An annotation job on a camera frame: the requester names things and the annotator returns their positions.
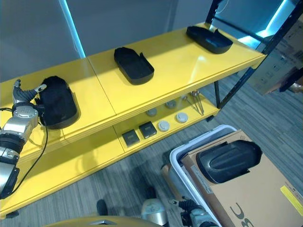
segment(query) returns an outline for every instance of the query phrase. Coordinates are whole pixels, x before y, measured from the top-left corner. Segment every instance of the shelf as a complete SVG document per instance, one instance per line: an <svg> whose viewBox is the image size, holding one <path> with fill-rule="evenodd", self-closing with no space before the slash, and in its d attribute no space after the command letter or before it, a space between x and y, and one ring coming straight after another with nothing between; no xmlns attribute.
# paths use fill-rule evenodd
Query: shelf
<svg viewBox="0 0 303 227"><path fill-rule="evenodd" d="M139 86L131 85L121 73L114 61L114 49L88 59L115 113L131 116L249 66L255 67L264 59L265 55L222 33L234 41L223 54L213 54L196 44L187 37L186 28L126 45L137 53L143 52L155 68L153 78Z"/></svg>
<svg viewBox="0 0 303 227"><path fill-rule="evenodd" d="M143 52L155 68L153 78L142 85L133 86L125 79L114 61L114 49L22 76L23 89L32 89L52 75L65 79L80 110L73 125L49 131L45 154L244 68L256 67L265 57L224 32L234 44L226 53L213 54L188 38L185 31L184 28L127 45ZM0 84L1 107L12 106L14 81ZM1 112L0 124L10 117L10 113ZM19 162L37 158L44 139L44 129L36 127Z"/></svg>
<svg viewBox="0 0 303 227"><path fill-rule="evenodd" d="M12 196L0 201L0 217L4 218L10 212L66 187L197 121L218 113L219 110L203 96L201 96L201 100L205 111L203 116L187 101L178 98L175 109L168 109L165 105L160 105L157 107L158 112L154 117L149 117L146 113L139 114L113 127L108 127L43 155L20 188ZM175 120L175 115L178 112L184 112L188 115L186 123L178 123ZM158 130L156 135L144 140L138 126L152 121L157 127L160 120L168 121L170 130L167 132ZM141 142L128 148L121 134L130 129L136 129ZM20 168L18 182L33 162L34 160L18 162L17 166Z"/></svg>
<svg viewBox="0 0 303 227"><path fill-rule="evenodd" d="M73 125L65 129L49 130L49 146L45 153L61 147L60 141L65 140L69 133L77 133L89 125L116 115L87 59L71 61L25 75L21 77L21 88L23 90L33 89L39 86L44 78L54 75L63 78L69 84L76 104L80 106L80 117ZM11 79L0 84L1 107L12 107L12 88L15 81L16 79ZM1 111L0 116L0 125L3 126L11 117L11 113ZM40 154L44 136L45 131L42 127L34 128L29 141L20 153L20 163L36 158Z"/></svg>
<svg viewBox="0 0 303 227"><path fill-rule="evenodd" d="M0 201L0 217L116 162L123 154L113 127L109 127L43 155L20 188ZM19 180L31 165L18 163Z"/></svg>
<svg viewBox="0 0 303 227"><path fill-rule="evenodd" d="M200 95L203 109L204 109L204 115L201 115L196 110L196 106L192 106L189 102L186 100L182 100L181 98L175 99L177 102L177 106L174 109L167 108L164 104L157 106L157 114L154 117L149 117L145 112L141 113L135 117L132 117L128 120L125 120L123 122L120 122L118 124L114 125L114 129L116 131L116 134L119 137L120 143L123 147L123 150L125 152L133 152L137 151L138 149L142 149L148 145L151 145L189 125L192 125L202 119L205 119L211 115L216 115L219 111L216 107L214 107L204 96ZM188 99L191 103L195 103L191 95L188 95ZM188 115L188 121L186 123L179 123L176 121L176 114L177 113L186 113ZM168 121L169 122L169 130L166 132L161 132L159 128L157 127L159 121ZM157 134L153 135L147 139L144 139L143 135L141 134L139 130L139 125L144 124L146 122L151 121L154 127L157 130ZM135 129L136 134L138 135L140 139L140 143L134 144L130 147L127 147L122 134L130 131L131 129Z"/></svg>

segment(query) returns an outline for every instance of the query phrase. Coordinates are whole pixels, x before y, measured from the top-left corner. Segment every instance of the cardboard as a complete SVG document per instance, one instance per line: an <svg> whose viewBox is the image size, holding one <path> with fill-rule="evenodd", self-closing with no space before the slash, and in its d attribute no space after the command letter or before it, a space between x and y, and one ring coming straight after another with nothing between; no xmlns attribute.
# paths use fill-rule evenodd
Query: cardboard
<svg viewBox="0 0 303 227"><path fill-rule="evenodd" d="M250 168L250 173L225 183L214 184L203 176L197 166L196 155L235 140L251 141L239 130L189 152L181 160L222 226L301 227L303 216L299 211L303 209L300 207L303 197L264 154L261 162Z"/></svg>
<svg viewBox="0 0 303 227"><path fill-rule="evenodd" d="M279 89L283 82L303 67L303 16L290 28L276 48L260 64L248 83L264 95Z"/></svg>

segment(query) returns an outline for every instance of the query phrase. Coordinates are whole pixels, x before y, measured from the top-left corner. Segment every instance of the yellow label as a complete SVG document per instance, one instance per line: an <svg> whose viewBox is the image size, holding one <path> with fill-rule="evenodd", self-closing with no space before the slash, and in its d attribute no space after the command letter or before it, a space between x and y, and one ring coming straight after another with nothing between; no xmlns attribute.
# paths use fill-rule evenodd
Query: yellow label
<svg viewBox="0 0 303 227"><path fill-rule="evenodd" d="M297 200L297 198L292 194L292 192L284 185L280 188L283 195L290 201L294 208L303 217L303 205Z"/></svg>

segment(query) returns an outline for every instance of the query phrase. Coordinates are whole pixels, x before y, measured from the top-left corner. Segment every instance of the white plastic bin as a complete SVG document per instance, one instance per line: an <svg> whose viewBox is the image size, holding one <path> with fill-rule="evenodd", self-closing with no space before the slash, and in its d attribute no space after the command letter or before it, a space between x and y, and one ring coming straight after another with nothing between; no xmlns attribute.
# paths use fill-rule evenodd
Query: white plastic bin
<svg viewBox="0 0 303 227"><path fill-rule="evenodd" d="M234 127L224 124L220 125L215 129L210 130L204 133L203 135L194 138L188 143L173 149L169 156L170 163L173 167L169 171L169 178L175 184L177 190L182 195L193 199L197 204L203 206L217 223L219 223L219 221L207 206L205 200L197 190L190 176L186 174L186 170L182 168L181 158L184 157L184 155L188 152L234 131L236 131Z"/></svg>

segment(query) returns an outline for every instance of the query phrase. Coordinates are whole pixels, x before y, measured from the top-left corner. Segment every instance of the black metal frame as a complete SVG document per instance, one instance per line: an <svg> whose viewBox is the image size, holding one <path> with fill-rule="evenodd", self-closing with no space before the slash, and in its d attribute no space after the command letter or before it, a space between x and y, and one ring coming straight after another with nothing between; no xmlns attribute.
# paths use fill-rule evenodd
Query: black metal frame
<svg viewBox="0 0 303 227"><path fill-rule="evenodd" d="M282 24L280 29L276 32L276 34L269 40L266 41L264 38L249 32L245 29L242 29L220 17L216 17L216 11L218 9L218 6L222 0L213 0L212 5L210 7L210 10L208 12L206 23L210 24L213 22L214 19L217 19L226 25L229 25L238 31L241 31L247 35L250 35L251 37L263 42L266 44L264 50L262 51L263 54L270 54L274 48L277 46L277 44L283 39L285 34L289 31L289 29L294 25L294 23L298 20L301 14L303 14L303 1L300 0L297 5L295 6L292 13L289 15L289 17L286 19L286 21ZM254 73L256 69L248 68L248 70L244 73L244 75L238 80L238 82L235 84L235 86L230 90L230 92L224 97L224 99L220 100L220 92L219 92L219 82L214 82L214 91L216 96L216 105L217 108L222 109L228 101L237 93L237 91L245 84L245 82L251 77L251 75ZM207 121L210 121L213 119L214 116L210 116L207 118Z"/></svg>

